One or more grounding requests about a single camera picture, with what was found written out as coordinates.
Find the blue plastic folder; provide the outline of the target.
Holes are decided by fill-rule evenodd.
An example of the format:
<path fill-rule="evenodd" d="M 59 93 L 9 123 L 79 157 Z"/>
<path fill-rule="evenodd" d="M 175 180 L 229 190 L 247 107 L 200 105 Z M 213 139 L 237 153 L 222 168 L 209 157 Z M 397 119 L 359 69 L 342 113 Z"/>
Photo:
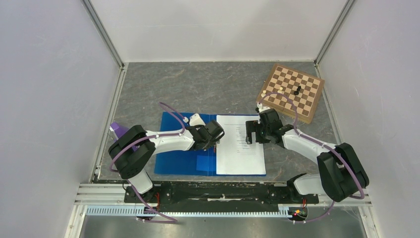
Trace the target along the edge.
<path fill-rule="evenodd" d="M 200 114 L 204 122 L 216 120 L 217 115 Z M 157 154 L 155 173 L 162 175 L 218 176 L 216 154 L 206 151 L 171 151 Z"/>

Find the white paper sheet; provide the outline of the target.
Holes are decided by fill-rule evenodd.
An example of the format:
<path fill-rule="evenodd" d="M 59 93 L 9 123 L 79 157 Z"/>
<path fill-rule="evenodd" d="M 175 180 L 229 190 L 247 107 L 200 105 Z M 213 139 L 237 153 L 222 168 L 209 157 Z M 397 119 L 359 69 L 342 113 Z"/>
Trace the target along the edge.
<path fill-rule="evenodd" d="M 263 145 L 246 142 L 246 122 L 257 115 L 217 115 L 224 136 L 216 146 L 216 174 L 221 176 L 265 176 Z"/>

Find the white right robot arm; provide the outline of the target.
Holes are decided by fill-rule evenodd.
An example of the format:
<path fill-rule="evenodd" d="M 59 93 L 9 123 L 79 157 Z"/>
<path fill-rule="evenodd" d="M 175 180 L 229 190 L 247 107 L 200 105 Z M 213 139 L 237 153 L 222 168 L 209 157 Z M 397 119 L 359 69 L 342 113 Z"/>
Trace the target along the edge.
<path fill-rule="evenodd" d="M 286 196 L 290 201 L 299 202 L 309 194 L 325 194 L 335 202 L 364 198 L 369 178 L 350 144 L 315 139 L 294 124 L 283 124 L 274 109 L 259 110 L 259 119 L 247 121 L 245 126 L 247 144 L 272 143 L 317 165 L 317 174 L 301 174 L 287 181 Z"/>

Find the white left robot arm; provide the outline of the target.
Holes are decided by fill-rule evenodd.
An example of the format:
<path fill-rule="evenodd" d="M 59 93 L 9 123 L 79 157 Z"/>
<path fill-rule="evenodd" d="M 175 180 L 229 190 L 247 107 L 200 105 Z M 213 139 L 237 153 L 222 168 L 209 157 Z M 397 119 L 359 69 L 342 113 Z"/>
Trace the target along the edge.
<path fill-rule="evenodd" d="M 150 202 L 156 190 L 145 171 L 145 165 L 153 155 L 171 151 L 208 150 L 223 136 L 224 129 L 215 120 L 204 125 L 183 125 L 172 131 L 150 131 L 135 125 L 109 147 L 109 170 L 128 181 L 139 199 Z"/>

